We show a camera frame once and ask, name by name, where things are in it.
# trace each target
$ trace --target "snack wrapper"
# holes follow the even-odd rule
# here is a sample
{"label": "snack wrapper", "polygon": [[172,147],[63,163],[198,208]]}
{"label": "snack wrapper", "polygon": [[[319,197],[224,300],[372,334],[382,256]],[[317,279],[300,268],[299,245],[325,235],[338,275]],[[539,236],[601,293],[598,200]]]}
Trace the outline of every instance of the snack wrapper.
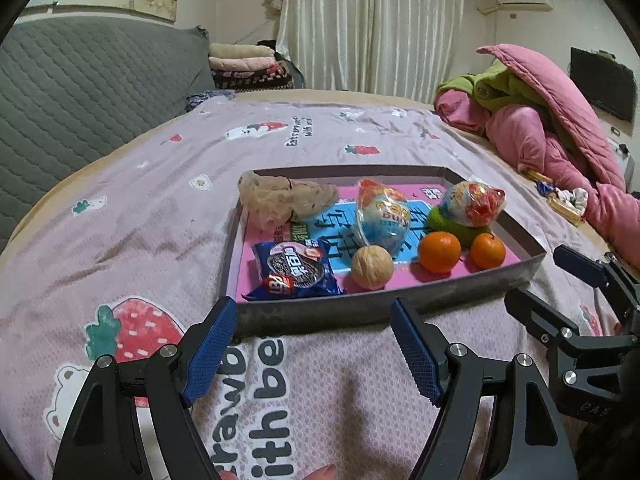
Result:
{"label": "snack wrapper", "polygon": [[504,209],[503,190],[479,182],[463,180],[444,193],[440,211],[444,218],[467,227],[483,227]]}
{"label": "snack wrapper", "polygon": [[254,245],[262,284],[242,297],[248,301],[317,298],[342,294],[329,263],[325,240],[264,242]]}
{"label": "snack wrapper", "polygon": [[396,257],[410,219],[406,198],[397,189],[368,178],[359,181],[353,234],[360,246],[378,245]]}

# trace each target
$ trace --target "bed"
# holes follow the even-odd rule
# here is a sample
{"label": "bed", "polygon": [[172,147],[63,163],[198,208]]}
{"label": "bed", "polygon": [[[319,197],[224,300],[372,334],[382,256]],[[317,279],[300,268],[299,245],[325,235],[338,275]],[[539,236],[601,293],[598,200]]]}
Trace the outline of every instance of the bed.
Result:
{"label": "bed", "polygon": [[[0,392],[0,430],[28,473],[35,480],[52,475],[65,417],[92,358],[104,348],[96,334],[108,339],[114,319],[138,334],[131,323],[144,320],[164,331],[149,328],[146,336],[179,338],[208,312],[244,170],[447,166],[505,189],[507,211],[547,253],[561,243],[591,258],[608,250],[587,224],[574,228],[548,208],[485,139],[447,126],[431,110],[411,100],[341,91],[212,98],[49,191],[0,255],[0,373],[5,384],[19,384]],[[225,135],[248,124],[290,123],[295,116],[313,118],[314,132],[294,147],[286,145],[286,128],[258,138]],[[379,153],[344,149],[354,144]],[[190,185],[203,175],[208,182]],[[530,289],[581,333],[612,333],[614,316],[604,298],[555,268],[550,256]],[[526,352],[546,376],[542,345],[505,313],[501,296],[459,305],[430,321],[481,356],[510,360]],[[266,346],[282,357],[276,364],[265,364]],[[116,358],[126,352],[130,358],[146,350],[121,338],[115,351]],[[240,478],[302,478],[330,463],[337,465],[337,478],[406,478],[436,416],[415,388],[389,327],[248,338],[225,359],[193,418],[212,461]],[[270,398],[255,395],[276,385],[284,389]],[[465,478],[474,478],[479,466],[490,410],[484,399]],[[143,404],[138,418],[154,478],[163,479],[166,469]],[[580,424],[566,422],[575,441]],[[283,428],[275,447],[266,445],[268,437],[256,437],[269,427]],[[278,468],[265,472],[267,464]]]}

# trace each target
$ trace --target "gray mattress pad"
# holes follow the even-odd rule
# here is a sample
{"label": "gray mattress pad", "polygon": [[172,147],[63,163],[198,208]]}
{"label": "gray mattress pad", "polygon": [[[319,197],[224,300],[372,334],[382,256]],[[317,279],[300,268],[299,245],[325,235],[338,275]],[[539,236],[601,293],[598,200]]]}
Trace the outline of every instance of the gray mattress pad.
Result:
{"label": "gray mattress pad", "polygon": [[0,47],[0,251],[85,165],[214,88],[206,32],[110,17],[23,22]]}

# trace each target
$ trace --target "mandarin orange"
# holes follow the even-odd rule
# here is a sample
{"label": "mandarin orange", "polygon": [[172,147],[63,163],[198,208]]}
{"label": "mandarin orange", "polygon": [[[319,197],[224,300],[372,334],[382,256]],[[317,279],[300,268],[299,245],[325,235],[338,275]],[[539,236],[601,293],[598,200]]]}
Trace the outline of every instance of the mandarin orange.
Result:
{"label": "mandarin orange", "polygon": [[478,235],[469,250],[469,257],[482,270],[500,267],[506,256],[504,244],[491,233]]}
{"label": "mandarin orange", "polygon": [[446,274],[460,259],[460,241],[451,233],[435,231],[420,240],[418,261],[429,272]]}

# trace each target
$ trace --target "green blanket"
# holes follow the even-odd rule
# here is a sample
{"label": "green blanket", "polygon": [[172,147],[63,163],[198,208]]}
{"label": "green blanket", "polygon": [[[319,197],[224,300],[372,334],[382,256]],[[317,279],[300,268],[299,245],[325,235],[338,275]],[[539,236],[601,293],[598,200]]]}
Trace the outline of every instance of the green blanket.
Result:
{"label": "green blanket", "polygon": [[458,76],[439,85],[437,93],[446,90],[466,92],[494,114],[511,104],[541,105],[546,108],[545,100],[497,59],[481,74]]}

